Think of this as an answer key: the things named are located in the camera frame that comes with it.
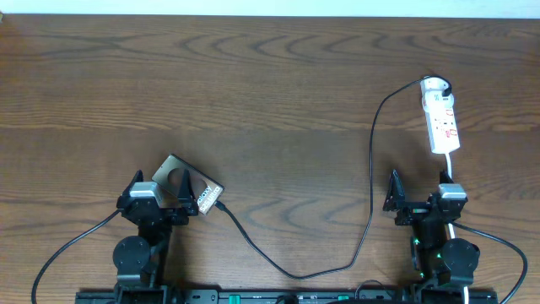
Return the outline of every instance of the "white power strip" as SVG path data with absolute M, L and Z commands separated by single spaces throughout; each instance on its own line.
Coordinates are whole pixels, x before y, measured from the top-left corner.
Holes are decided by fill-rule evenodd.
M 456 118 L 454 116 L 454 95 L 443 96 L 449 84 L 439 78 L 429 78 L 420 82 L 422 107 L 428 122 L 431 152 L 448 154 L 459 148 Z

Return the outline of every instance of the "white wall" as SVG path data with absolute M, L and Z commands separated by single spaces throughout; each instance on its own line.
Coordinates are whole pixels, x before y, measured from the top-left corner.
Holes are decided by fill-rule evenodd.
M 6 14 L 540 18 L 540 0 L 0 0 Z

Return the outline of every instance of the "wooden table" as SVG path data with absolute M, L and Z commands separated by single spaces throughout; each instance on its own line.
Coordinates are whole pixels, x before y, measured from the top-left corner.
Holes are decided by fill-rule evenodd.
M 427 73 L 451 80 L 462 147 L 460 221 L 515 243 L 530 270 L 513 303 L 540 296 L 540 22 L 8 15 L 0 26 L 0 302 L 27 303 L 43 263 L 108 214 L 137 169 L 169 153 L 226 187 L 255 242 L 296 274 L 348 263 L 369 213 L 368 142 L 381 99 Z M 434 191 L 419 86 L 375 131 L 375 216 L 353 269 L 282 276 L 213 210 L 175 230 L 167 278 L 224 289 L 354 288 L 418 278 L 408 227 L 381 207 L 397 168 L 412 198 Z M 46 272 L 39 303 L 116 283 L 111 255 L 136 227 L 116 217 Z M 482 251 L 475 287 L 502 299 L 515 252 Z

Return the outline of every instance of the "white cord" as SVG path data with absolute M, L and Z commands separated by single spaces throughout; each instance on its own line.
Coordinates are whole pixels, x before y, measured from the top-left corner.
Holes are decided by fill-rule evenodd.
M 446 156 L 446 172 L 448 176 L 452 178 L 452 163 L 450 160 L 450 153 L 445 153 Z M 456 233 L 454 232 L 454 225 L 448 224 L 448 232 L 450 233 L 450 239 L 456 238 Z M 468 287 L 463 287 L 463 304 L 469 304 L 469 289 Z

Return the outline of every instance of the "wood grain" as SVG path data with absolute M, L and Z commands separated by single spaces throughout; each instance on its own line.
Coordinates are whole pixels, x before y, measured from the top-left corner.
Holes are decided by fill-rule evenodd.
M 27 303 L 42 264 L 105 218 L 135 170 L 168 153 L 226 187 L 256 243 L 297 274 L 348 263 L 369 213 L 368 139 L 381 99 L 427 73 L 452 80 L 462 147 L 461 222 L 519 246 L 530 272 L 514 303 L 540 296 L 540 21 L 9 15 L 0 26 L 0 298 Z M 412 197 L 436 187 L 419 88 L 382 111 L 375 217 L 353 269 L 307 281 L 257 256 L 225 214 L 175 230 L 167 278 L 224 289 L 405 284 L 408 228 L 381 211 L 387 176 Z M 46 272 L 40 303 L 73 303 L 116 282 L 111 254 L 136 233 L 114 219 Z M 510 249 L 480 246 L 475 286 L 505 296 Z

